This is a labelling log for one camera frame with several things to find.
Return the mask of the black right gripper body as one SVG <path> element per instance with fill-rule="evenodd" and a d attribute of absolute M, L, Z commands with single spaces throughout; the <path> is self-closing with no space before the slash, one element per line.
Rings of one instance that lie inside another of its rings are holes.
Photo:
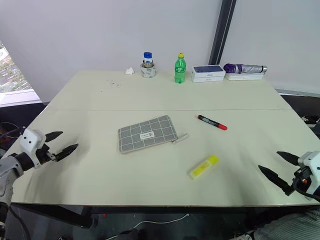
<path fill-rule="evenodd" d="M 307 191 L 311 184 L 311 170 L 308 166 L 300 167 L 294 172 L 294 179 L 292 180 L 292 186 L 294 189 L 300 191 Z"/>

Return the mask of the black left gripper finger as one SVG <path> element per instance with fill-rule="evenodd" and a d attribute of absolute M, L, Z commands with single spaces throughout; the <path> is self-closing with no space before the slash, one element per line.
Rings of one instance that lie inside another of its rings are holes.
<path fill-rule="evenodd" d="M 45 142 L 51 142 L 52 140 L 56 139 L 57 137 L 59 137 L 61 134 L 63 134 L 62 131 L 53 131 L 50 133 L 45 134 Z"/>
<path fill-rule="evenodd" d="M 55 154 L 54 155 L 55 161 L 59 162 L 59 161 L 63 160 L 64 158 L 68 157 L 78 147 L 78 145 L 79 144 L 77 143 L 77 144 L 67 146 L 60 153 Z"/>

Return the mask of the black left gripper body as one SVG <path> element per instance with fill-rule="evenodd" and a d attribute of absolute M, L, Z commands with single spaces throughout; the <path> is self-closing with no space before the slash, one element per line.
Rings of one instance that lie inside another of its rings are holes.
<path fill-rule="evenodd" d="M 35 155 L 41 165 L 53 161 L 53 162 L 58 162 L 58 156 L 56 154 L 53 154 L 50 152 L 50 147 L 46 145 L 45 143 L 41 148 L 38 148 L 35 151 Z"/>

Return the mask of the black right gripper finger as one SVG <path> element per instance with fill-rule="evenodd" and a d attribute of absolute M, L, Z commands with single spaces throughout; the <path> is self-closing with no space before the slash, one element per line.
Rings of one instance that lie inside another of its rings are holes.
<path fill-rule="evenodd" d="M 286 181 L 281 179 L 274 171 L 261 165 L 258 165 L 258 168 L 263 173 L 263 175 L 269 181 L 271 181 L 273 184 L 279 187 L 285 193 L 285 195 L 289 196 L 294 192 L 294 188 L 291 185 L 289 185 Z"/>
<path fill-rule="evenodd" d="M 276 152 L 278 155 L 280 155 L 285 161 L 287 161 L 288 163 L 294 165 L 294 166 L 298 166 L 299 165 L 299 157 L 291 154 L 289 152 L 285 152 L 285 151 L 277 151 Z"/>

